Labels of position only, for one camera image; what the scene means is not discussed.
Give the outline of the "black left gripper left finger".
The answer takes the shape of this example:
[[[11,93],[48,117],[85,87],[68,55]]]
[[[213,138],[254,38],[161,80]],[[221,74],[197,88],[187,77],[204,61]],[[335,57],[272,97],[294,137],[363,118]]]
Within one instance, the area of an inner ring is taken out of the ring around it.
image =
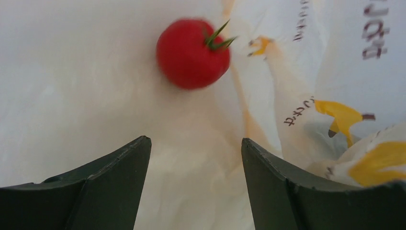
[[[151,139],[140,136],[42,183],[1,188],[1,229],[133,229],[150,153]]]

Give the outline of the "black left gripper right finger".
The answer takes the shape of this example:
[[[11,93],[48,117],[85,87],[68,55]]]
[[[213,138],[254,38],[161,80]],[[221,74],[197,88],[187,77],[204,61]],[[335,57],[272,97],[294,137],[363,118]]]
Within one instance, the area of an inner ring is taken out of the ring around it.
[[[406,184],[359,188],[318,177],[249,138],[242,162],[257,230],[403,230]]]

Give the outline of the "orange plastic bag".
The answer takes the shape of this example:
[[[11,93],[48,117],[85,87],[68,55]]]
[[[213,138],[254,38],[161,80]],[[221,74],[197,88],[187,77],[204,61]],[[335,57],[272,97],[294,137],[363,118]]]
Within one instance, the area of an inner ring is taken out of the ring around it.
[[[205,88],[158,67],[158,38],[181,18],[236,38]],[[244,138],[336,183],[406,183],[405,1],[1,1],[0,188],[140,136],[151,153],[133,230],[256,230]]]

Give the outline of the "red fake tomato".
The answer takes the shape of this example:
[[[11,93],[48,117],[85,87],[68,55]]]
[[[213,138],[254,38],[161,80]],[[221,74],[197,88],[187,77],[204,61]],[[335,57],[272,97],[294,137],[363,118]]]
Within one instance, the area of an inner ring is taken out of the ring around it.
[[[218,81],[229,69],[230,45],[219,29],[203,18],[181,18],[159,36],[156,60],[163,75],[175,86],[196,90]]]

